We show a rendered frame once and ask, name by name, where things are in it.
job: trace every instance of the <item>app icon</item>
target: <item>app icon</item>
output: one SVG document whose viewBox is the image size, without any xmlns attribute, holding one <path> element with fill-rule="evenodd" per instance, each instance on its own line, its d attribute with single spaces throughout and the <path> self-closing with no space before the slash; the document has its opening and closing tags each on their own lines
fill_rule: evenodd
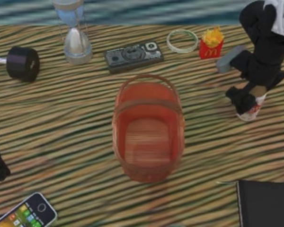
<svg viewBox="0 0 284 227">
<path fill-rule="evenodd" d="M 12 220 L 14 220 L 16 218 L 16 215 L 15 214 L 11 214 L 10 216 L 9 216 L 9 219 L 12 221 Z"/>
<path fill-rule="evenodd" d="M 27 206 L 26 205 L 22 205 L 21 207 L 20 207 L 20 211 L 21 212 L 24 212 L 24 211 L 26 211 L 27 210 Z"/>
<path fill-rule="evenodd" d="M 29 216 L 30 215 L 29 210 L 24 211 L 24 215 L 25 215 L 25 217 Z"/>
<path fill-rule="evenodd" d="M 30 222 L 31 220 L 33 220 L 35 217 L 31 214 L 30 216 L 27 217 L 27 220 Z"/>
<path fill-rule="evenodd" d="M 17 219 L 16 221 L 14 221 L 14 226 L 17 226 L 20 224 L 20 221 Z"/>
<path fill-rule="evenodd" d="M 42 227 L 42 225 L 40 224 L 40 222 L 36 222 L 35 224 L 33 224 L 33 227 Z"/>
</svg>

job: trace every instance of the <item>french fries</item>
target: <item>french fries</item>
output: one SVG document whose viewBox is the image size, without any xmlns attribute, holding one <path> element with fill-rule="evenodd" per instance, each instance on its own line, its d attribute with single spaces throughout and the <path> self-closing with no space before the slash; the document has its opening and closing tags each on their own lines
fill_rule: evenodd
<svg viewBox="0 0 284 227">
<path fill-rule="evenodd" d="M 220 27 L 215 27 L 214 29 L 207 30 L 203 36 L 202 40 L 209 48 L 215 48 L 224 39 L 224 35 L 220 31 Z"/>
</svg>

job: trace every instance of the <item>red and white cup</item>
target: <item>red and white cup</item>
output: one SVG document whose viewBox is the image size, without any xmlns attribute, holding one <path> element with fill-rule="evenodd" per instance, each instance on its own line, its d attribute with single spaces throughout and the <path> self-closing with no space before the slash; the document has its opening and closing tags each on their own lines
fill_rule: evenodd
<svg viewBox="0 0 284 227">
<path fill-rule="evenodd" d="M 254 106 L 251 108 L 251 110 L 249 110 L 248 112 L 246 112 L 246 113 L 244 113 L 244 114 L 242 114 L 242 115 L 237 114 L 237 116 L 238 116 L 241 120 L 243 120 L 243 121 L 245 121 L 245 122 L 250 122 L 250 121 L 254 120 L 254 119 L 257 117 L 257 114 L 259 113 L 259 111 L 260 111 L 260 109 L 261 109 L 261 107 L 262 107 L 262 105 L 263 105 L 263 102 L 264 102 L 265 98 L 266 98 L 266 94 L 263 95 L 263 96 L 261 96 L 261 97 L 257 97 L 257 98 L 256 98 L 256 103 L 257 103 L 257 104 L 254 105 Z"/>
</svg>

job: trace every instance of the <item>yellow m logo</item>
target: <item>yellow m logo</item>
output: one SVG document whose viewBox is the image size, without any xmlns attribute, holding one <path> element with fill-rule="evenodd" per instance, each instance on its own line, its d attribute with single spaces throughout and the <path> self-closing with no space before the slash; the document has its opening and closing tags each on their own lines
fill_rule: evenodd
<svg viewBox="0 0 284 227">
<path fill-rule="evenodd" d="M 208 49 L 205 53 L 205 57 L 210 57 L 213 55 L 217 55 L 217 49 Z"/>
</svg>

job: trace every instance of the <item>phone screen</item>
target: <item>phone screen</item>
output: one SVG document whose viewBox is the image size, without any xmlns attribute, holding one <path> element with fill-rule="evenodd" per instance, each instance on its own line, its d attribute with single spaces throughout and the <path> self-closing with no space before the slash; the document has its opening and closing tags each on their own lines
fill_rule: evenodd
<svg viewBox="0 0 284 227">
<path fill-rule="evenodd" d="M 0 219 L 0 227 L 46 227 L 57 218 L 48 201 L 35 193 Z"/>
</svg>

